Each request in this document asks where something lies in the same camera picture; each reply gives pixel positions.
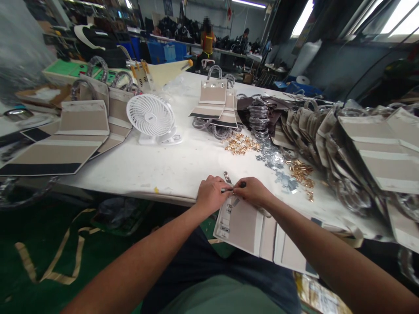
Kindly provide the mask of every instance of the fan grille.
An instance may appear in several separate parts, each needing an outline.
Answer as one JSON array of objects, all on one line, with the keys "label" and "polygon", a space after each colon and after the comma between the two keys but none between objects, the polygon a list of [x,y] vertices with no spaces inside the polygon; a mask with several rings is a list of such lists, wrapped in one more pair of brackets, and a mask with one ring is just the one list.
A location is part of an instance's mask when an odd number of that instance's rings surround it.
[{"label": "fan grille", "polygon": [[[147,113],[152,113],[156,119],[147,120]],[[151,94],[131,98],[127,104],[127,115],[137,130],[150,136],[162,136],[175,125],[175,115],[170,105]]]}]

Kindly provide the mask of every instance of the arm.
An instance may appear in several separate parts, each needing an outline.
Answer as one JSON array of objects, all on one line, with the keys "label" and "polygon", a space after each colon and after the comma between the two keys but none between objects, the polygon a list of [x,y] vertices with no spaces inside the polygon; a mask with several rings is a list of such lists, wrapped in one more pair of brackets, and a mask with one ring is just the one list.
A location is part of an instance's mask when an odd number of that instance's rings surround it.
[{"label": "arm", "polygon": [[144,299],[183,243],[232,195],[220,177],[202,181],[188,211],[137,242],[102,270],[63,313],[131,313]]},{"label": "arm", "polygon": [[[237,188],[242,182],[246,187]],[[416,313],[419,298],[338,237],[277,199],[256,178],[234,193],[265,208],[307,261],[354,313]]]}]

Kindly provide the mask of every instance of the black stripe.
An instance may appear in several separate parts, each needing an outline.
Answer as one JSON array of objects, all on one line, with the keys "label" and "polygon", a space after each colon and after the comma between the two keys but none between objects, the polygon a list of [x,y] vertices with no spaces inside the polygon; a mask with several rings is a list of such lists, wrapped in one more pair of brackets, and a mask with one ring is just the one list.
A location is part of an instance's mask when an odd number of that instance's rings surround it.
[{"label": "black stripe", "polygon": [[96,157],[99,154],[101,154],[99,153],[99,151],[95,151],[95,153],[89,158],[89,160],[92,160],[94,157]]},{"label": "black stripe", "polygon": [[3,135],[2,137],[0,137],[0,147],[10,145],[23,139],[27,139],[27,137],[19,131]]},{"label": "black stripe", "polygon": [[23,131],[23,134],[33,139],[35,142],[39,142],[40,140],[45,140],[46,138],[49,138],[51,134],[48,134],[38,128],[34,128],[31,130]]},{"label": "black stripe", "polygon": [[319,225],[320,227],[323,225],[323,222],[321,220],[318,220],[317,218],[312,217],[311,221]]},{"label": "black stripe", "polygon": [[219,126],[227,126],[227,127],[234,127],[237,128],[237,123],[230,123],[230,122],[224,122],[224,121],[215,121],[211,124],[219,125]]},{"label": "black stripe", "polygon": [[219,119],[221,115],[209,116],[209,115],[203,115],[199,113],[191,113],[189,116],[191,116],[192,118],[201,118],[201,119]]},{"label": "black stripe", "polygon": [[317,275],[317,272],[314,270],[314,268],[311,267],[309,262],[306,262],[306,272],[312,273],[313,275]]},{"label": "black stripe", "polygon": [[74,174],[82,164],[7,164],[0,169],[0,176],[30,176]]}]

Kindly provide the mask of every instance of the orange shirt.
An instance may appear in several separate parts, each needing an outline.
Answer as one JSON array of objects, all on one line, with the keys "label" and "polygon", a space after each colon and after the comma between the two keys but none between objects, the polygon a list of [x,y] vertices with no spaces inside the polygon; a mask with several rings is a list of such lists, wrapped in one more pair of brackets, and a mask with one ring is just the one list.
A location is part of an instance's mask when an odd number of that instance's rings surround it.
[{"label": "orange shirt", "polygon": [[207,54],[212,54],[213,52],[213,40],[214,40],[214,33],[211,32],[207,34],[206,32],[201,32],[201,40],[202,40],[202,50]]}]

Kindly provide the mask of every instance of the green machine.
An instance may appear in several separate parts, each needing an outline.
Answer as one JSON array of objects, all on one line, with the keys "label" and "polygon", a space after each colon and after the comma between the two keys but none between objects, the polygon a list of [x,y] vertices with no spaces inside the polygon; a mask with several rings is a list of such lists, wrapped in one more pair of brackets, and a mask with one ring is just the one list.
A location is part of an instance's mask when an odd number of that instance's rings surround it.
[{"label": "green machine", "polygon": [[[120,71],[126,71],[132,76],[131,70],[125,68],[110,68],[108,71],[107,84],[110,85],[115,79],[115,75]],[[87,62],[71,60],[69,62],[58,59],[50,66],[48,66],[42,73],[52,83],[56,85],[73,84],[75,80],[80,77],[80,74],[86,74]],[[102,68],[93,68],[93,78],[100,80],[103,75]]]}]

